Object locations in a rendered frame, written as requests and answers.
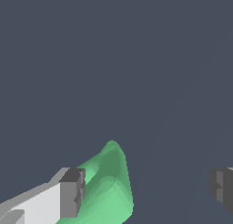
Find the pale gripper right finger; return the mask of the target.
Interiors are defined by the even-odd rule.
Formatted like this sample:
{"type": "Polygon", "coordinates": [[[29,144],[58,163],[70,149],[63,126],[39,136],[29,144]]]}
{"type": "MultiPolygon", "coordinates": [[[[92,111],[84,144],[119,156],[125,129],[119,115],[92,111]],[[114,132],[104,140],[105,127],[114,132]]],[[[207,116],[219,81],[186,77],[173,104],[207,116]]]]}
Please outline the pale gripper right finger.
{"type": "Polygon", "coordinates": [[[233,214],[233,168],[211,168],[208,176],[211,195],[233,214]]]}

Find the green curved object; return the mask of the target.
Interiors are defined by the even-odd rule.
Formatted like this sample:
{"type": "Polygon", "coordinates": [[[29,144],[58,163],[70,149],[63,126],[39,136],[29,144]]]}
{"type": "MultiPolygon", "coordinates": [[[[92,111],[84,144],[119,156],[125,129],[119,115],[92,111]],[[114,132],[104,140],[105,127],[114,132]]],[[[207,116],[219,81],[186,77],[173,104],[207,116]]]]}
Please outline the green curved object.
{"type": "Polygon", "coordinates": [[[86,170],[86,193],[76,218],[56,224],[123,224],[133,214],[134,201],[127,159],[115,140],[78,166],[86,170]]]}

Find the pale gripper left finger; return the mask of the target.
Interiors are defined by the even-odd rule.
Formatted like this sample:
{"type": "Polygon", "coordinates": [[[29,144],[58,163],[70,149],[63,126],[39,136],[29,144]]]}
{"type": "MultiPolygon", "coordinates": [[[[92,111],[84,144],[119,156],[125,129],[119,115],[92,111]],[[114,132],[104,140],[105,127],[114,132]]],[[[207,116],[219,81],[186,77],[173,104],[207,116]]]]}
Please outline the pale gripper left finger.
{"type": "Polygon", "coordinates": [[[84,168],[61,168],[47,183],[0,204],[0,224],[56,224],[76,218],[86,192],[84,168]]]}

